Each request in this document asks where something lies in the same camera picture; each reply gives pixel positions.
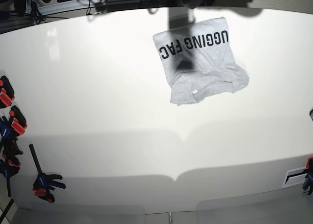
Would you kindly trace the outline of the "grey T-shirt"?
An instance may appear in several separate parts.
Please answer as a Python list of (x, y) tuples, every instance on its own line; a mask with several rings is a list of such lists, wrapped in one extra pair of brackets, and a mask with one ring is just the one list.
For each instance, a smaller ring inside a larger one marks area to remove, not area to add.
[(153, 41), (171, 88), (172, 104), (196, 104), (249, 84), (247, 72), (235, 62), (224, 17), (157, 33)]

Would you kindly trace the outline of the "blue bar clamp on table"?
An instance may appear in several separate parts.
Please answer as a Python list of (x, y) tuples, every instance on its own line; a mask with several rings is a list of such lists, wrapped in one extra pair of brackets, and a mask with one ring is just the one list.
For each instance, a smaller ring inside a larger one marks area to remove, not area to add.
[(55, 198), (51, 191), (54, 191), (56, 187), (66, 189), (66, 185), (64, 183), (57, 181), (62, 180), (63, 177), (58, 174), (45, 174), (40, 167), (39, 160), (37, 158), (33, 144), (29, 144), (29, 149), (32, 154), (36, 169), (38, 171), (38, 175), (33, 183), (32, 190), (35, 192), (34, 195), (44, 201), (54, 203)]

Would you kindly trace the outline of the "lower orange black clamp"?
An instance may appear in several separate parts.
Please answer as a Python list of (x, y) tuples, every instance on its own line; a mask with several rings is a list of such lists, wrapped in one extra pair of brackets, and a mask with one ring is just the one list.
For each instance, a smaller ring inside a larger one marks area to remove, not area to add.
[(9, 119), (5, 116), (0, 118), (0, 135), (2, 138), (21, 136), (25, 133), (26, 128), (26, 118), (16, 105), (10, 109)]

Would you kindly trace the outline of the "orange black clamp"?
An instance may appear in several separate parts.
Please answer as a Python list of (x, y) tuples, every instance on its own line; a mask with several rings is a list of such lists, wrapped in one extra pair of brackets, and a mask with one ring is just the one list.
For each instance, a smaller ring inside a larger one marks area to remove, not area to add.
[(5, 116), (0, 118), (0, 135), (2, 138), (21, 136), (25, 133), (26, 128), (26, 118), (16, 105), (10, 109), (9, 119)]
[(3, 75), (0, 78), (0, 108), (4, 109), (11, 106), (14, 100), (15, 92), (9, 82), (9, 79)]

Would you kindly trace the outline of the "upper orange black clamp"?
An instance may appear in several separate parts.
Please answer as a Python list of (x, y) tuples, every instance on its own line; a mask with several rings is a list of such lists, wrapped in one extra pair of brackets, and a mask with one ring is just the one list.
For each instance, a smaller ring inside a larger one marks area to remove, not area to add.
[(9, 82), (9, 79), (3, 75), (0, 78), (0, 108), (4, 109), (11, 106), (14, 100), (15, 92)]

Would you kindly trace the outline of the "blue clamp at right edge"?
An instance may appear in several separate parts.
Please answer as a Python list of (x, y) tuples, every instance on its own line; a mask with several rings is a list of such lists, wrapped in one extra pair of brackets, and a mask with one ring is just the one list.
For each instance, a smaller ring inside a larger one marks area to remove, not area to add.
[(309, 190), (308, 195), (311, 195), (313, 193), (313, 158), (312, 157), (308, 159), (306, 169), (307, 169), (307, 174), (305, 176), (305, 182), (302, 186), (302, 189), (304, 191)]

